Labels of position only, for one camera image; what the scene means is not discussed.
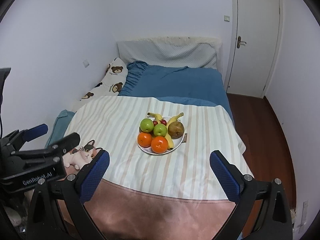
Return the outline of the brown pear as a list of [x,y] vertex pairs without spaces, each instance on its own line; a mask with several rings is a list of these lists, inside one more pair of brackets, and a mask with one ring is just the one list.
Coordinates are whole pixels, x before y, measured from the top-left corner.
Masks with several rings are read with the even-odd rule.
[[178,139],[184,135],[184,126],[180,121],[172,122],[168,126],[168,133],[172,139]]

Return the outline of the bear print pillow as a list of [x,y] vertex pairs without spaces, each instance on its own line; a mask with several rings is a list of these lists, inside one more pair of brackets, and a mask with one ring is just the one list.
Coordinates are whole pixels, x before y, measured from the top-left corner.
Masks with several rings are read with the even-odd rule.
[[114,59],[107,68],[104,78],[80,100],[77,100],[72,111],[78,111],[82,106],[101,96],[118,96],[124,87],[128,75],[127,66],[119,57]]

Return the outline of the teal bed sheet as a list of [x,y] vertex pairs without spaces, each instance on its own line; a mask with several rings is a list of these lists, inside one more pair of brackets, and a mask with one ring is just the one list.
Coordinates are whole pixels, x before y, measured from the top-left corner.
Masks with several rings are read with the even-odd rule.
[[55,119],[52,133],[48,138],[45,147],[50,146],[54,142],[59,141],[64,137],[65,131],[74,115],[74,112],[68,111],[66,109],[60,112],[60,114]]

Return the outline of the orange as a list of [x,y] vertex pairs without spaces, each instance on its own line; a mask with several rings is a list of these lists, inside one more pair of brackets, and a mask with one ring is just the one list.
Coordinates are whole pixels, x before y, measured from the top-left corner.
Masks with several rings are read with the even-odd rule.
[[137,137],[137,144],[141,147],[147,148],[151,146],[152,135],[150,133],[140,132]]
[[155,154],[165,153],[168,149],[168,141],[165,137],[157,136],[154,137],[151,142],[151,150]]

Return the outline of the green apple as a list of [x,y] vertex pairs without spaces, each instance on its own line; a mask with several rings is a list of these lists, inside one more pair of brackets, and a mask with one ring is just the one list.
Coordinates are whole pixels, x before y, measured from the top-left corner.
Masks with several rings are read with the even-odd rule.
[[154,128],[153,121],[149,118],[145,118],[140,122],[140,130],[144,133],[150,133]]
[[158,137],[165,137],[167,134],[167,127],[164,124],[157,124],[154,128],[153,128],[153,135]]

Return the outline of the wall socket left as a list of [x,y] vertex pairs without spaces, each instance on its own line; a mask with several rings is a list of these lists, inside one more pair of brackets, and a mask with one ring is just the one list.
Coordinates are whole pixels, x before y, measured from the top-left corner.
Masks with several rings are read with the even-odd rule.
[[89,61],[88,60],[84,60],[83,61],[83,65],[85,68],[87,68],[89,66]]

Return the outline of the yellow banana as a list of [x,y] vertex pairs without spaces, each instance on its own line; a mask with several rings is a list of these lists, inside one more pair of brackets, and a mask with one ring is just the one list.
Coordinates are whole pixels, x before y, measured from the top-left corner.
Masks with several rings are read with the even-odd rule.
[[163,117],[157,113],[148,112],[147,115],[153,117],[157,121],[158,124],[160,124],[161,121],[163,120]]
[[165,135],[165,139],[168,142],[168,150],[171,150],[174,148],[173,139],[179,139],[184,135],[184,126],[178,120],[182,116],[184,116],[183,112],[181,112],[176,116],[171,117],[167,122],[167,133]]

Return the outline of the striped cat print cloth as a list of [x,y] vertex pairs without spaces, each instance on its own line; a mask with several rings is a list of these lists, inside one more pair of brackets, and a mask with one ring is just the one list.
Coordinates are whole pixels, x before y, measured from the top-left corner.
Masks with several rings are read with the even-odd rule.
[[[148,113],[180,115],[187,139],[165,155],[137,144]],[[85,207],[108,239],[211,239],[234,208],[213,174],[210,154],[219,150],[242,173],[246,149],[221,106],[193,106],[156,98],[103,96],[81,107],[66,133],[94,140],[110,165]]]

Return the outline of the white ceramic plate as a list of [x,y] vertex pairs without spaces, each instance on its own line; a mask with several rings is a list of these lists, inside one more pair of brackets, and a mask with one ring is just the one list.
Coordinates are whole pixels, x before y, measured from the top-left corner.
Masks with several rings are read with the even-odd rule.
[[[153,117],[151,117],[151,116],[149,116],[148,118],[151,119],[152,121],[155,120],[155,119],[154,119]],[[166,117],[166,118],[163,117],[163,119],[165,119],[167,122],[169,121],[170,118],[171,118],[171,117]],[[156,136],[153,135],[153,130],[150,132],[150,134],[152,135],[152,139],[153,139],[154,137],[156,137]],[[165,153],[162,153],[162,154],[155,154],[155,153],[153,153],[152,150],[151,150],[151,146],[150,146],[150,147],[147,147],[147,148],[144,148],[144,147],[139,146],[138,144],[137,144],[137,145],[138,145],[138,147],[139,147],[143,152],[145,152],[145,153],[147,153],[147,154],[149,154],[149,155],[165,155],[165,154],[168,154],[168,153],[172,152],[172,151],[175,150],[176,148],[178,148],[178,147],[180,146],[180,144],[183,142],[184,136],[185,136],[185,129],[184,129],[184,135],[183,135],[182,137],[180,137],[179,139],[173,139],[174,148],[171,149],[171,150],[167,150]]]

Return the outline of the white door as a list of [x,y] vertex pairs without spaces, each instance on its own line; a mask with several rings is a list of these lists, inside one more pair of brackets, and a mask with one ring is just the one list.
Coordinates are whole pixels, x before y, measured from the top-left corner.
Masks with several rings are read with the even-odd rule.
[[[234,0],[232,65],[225,84],[229,94],[262,98],[276,64],[283,24],[282,0]],[[236,47],[238,36],[247,42]]]

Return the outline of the white power strip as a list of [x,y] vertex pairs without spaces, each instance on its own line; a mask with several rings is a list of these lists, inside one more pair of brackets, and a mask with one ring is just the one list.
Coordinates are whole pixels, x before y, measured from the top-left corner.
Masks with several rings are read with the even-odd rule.
[[307,213],[308,213],[308,206],[309,206],[309,201],[306,200],[303,203],[302,216],[301,216],[300,224],[298,226],[298,233],[302,233],[304,231],[304,226],[306,224]]

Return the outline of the blue quilt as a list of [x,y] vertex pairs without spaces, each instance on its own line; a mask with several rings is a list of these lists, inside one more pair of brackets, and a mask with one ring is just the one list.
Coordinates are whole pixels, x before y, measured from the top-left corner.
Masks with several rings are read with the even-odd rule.
[[221,74],[212,68],[172,68],[135,61],[120,96],[154,97],[159,100],[196,105],[222,106],[233,118]]

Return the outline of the grey white pillow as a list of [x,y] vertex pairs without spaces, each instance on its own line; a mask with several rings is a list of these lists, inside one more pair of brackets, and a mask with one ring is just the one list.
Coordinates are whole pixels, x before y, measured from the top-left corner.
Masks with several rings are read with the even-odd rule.
[[127,64],[143,61],[171,68],[217,69],[217,52],[205,43],[178,46],[142,40],[119,41],[117,46],[120,58]]

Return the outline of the wall light switch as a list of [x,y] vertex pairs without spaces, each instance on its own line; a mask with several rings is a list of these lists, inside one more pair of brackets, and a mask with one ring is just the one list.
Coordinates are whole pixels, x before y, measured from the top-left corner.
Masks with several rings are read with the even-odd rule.
[[230,17],[225,15],[225,16],[224,16],[224,21],[225,21],[225,22],[230,22]]

